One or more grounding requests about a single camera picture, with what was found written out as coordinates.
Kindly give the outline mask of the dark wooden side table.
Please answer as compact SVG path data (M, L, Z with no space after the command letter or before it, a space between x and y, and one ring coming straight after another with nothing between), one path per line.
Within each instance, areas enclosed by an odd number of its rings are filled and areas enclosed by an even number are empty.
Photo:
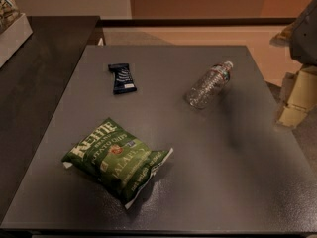
M0 223L53 117L97 16L30 16L32 35L0 69Z

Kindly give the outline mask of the green jalapeno chip bag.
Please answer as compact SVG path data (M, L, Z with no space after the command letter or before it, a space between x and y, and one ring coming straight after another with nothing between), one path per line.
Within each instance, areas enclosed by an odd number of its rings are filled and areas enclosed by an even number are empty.
M111 118L104 120L61 159L97 178L129 209L139 193L173 153L155 151Z

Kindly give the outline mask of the tan cardboard boxes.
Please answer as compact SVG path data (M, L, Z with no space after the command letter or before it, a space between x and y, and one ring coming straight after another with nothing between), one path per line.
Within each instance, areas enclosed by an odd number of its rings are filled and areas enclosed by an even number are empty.
M296 128L317 105L317 66L304 65L297 73L287 73L279 95L276 122Z

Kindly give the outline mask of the white box with snacks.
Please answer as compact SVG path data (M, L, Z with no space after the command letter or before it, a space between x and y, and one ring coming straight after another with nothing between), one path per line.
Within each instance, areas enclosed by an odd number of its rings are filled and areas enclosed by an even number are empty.
M27 15L16 0L0 0L0 67L33 33Z

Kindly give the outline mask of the dark blue snack wrapper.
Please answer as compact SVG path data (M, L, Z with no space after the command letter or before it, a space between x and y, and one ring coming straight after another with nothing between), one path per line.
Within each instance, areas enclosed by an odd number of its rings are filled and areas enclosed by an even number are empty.
M108 69L114 74L114 94L129 93L137 90L127 63L109 64Z

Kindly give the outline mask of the clear plastic water bottle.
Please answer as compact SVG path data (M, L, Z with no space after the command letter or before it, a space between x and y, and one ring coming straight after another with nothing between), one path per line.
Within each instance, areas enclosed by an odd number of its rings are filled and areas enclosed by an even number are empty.
M213 65L186 93L185 100L188 104L204 109L229 82L233 67L231 61Z

